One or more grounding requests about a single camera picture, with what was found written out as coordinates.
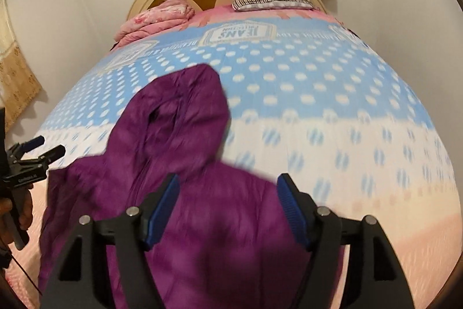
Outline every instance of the cable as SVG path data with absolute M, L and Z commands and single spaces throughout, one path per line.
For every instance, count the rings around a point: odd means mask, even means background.
M 0 237 L 0 241 L 2 243 L 2 245 L 4 247 L 2 247 L 3 250 L 5 250 L 7 253 L 10 254 L 11 258 L 13 259 L 13 261 L 15 261 L 15 263 L 19 266 L 19 268 L 22 270 L 22 272 L 24 273 L 24 275 L 26 275 L 26 277 L 29 279 L 29 281 L 31 282 L 31 284 L 34 286 L 34 288 L 37 290 L 38 294 L 40 296 L 43 296 L 42 292 L 40 289 L 38 289 L 38 287 L 35 285 L 35 283 L 33 282 L 33 280 L 31 279 L 31 277 L 29 276 L 28 273 L 26 273 L 26 270 L 24 270 L 24 268 L 21 266 L 21 264 L 17 261 L 17 259 L 13 256 L 13 253 L 11 253 L 11 250 L 9 250 L 9 248 L 5 245 L 5 243 L 3 242 L 3 240 L 1 239 Z

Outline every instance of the blue polka dot bedspread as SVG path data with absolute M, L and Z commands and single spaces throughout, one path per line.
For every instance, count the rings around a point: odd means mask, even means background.
M 55 168 L 102 153 L 137 91 L 205 62 L 220 74 L 231 111 L 223 160 L 273 181 L 289 172 L 339 215 L 374 214 L 425 308 L 462 248 L 451 161 L 412 89 L 334 19 L 259 11 L 129 44 L 62 99 L 39 131 L 46 144 L 38 153 L 63 144 Z

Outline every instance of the pink blanket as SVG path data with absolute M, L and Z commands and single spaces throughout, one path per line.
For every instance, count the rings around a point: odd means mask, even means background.
M 114 40 L 118 49 L 131 42 L 186 23 L 194 16 L 194 9 L 185 0 L 166 0 L 157 7 L 143 11 L 121 25 Z

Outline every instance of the purple hooded jacket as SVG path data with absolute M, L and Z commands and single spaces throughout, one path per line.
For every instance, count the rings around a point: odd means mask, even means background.
M 50 172 L 41 288 L 80 216 L 118 216 L 175 172 L 177 204 L 161 242 L 146 254 L 166 308 L 288 308 L 308 256 L 291 234 L 276 186 L 219 161 L 228 121 L 221 82 L 208 65 L 157 78 L 139 91 L 104 154 Z M 112 249 L 114 299 L 126 308 Z

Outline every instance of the beige floral curtain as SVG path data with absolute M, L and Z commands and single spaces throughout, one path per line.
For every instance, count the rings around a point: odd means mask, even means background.
M 0 0 L 0 106 L 5 107 L 6 131 L 41 89 L 15 41 L 6 0 Z

